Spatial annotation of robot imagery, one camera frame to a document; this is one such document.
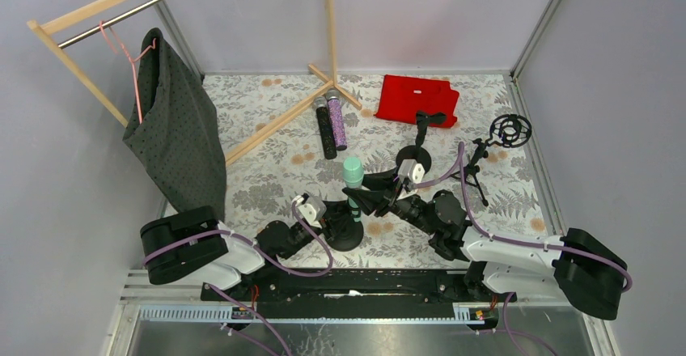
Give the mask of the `mint green microphone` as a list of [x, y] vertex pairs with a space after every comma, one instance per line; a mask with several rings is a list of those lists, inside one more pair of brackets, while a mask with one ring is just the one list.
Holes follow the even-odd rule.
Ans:
[[[364, 178], [364, 168], [361, 160], [357, 157], [346, 158], [343, 163], [342, 176], [347, 188], [360, 189], [362, 187], [362, 181]], [[354, 221], [360, 222], [362, 219], [362, 211], [358, 207], [357, 203], [348, 197], [348, 205]]]

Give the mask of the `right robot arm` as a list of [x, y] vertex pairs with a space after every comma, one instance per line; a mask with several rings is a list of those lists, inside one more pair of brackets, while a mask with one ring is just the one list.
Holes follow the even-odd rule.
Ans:
[[467, 262], [478, 290], [566, 299], [589, 316], [614, 320], [632, 285], [626, 262], [582, 229], [547, 238], [493, 235], [479, 231], [447, 190], [429, 201], [418, 195], [395, 199], [391, 189], [343, 191], [364, 214], [394, 214], [429, 235], [429, 246], [442, 258]]

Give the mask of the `black round-base mic stand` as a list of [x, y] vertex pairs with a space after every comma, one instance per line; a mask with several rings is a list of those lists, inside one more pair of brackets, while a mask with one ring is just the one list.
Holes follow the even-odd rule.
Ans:
[[361, 211], [353, 208], [347, 200], [324, 201], [326, 210], [320, 225], [328, 246], [338, 252], [357, 248], [364, 237]]

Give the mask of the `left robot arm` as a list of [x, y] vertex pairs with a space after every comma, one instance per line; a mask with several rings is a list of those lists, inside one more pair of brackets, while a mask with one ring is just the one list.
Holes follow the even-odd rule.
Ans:
[[355, 249], [364, 236], [358, 213], [347, 201], [293, 200], [292, 226], [269, 223], [254, 239], [230, 229], [202, 206], [147, 223], [140, 230], [143, 265], [153, 285], [182, 280], [211, 283], [224, 290], [267, 264], [277, 265], [318, 241], [326, 255]]

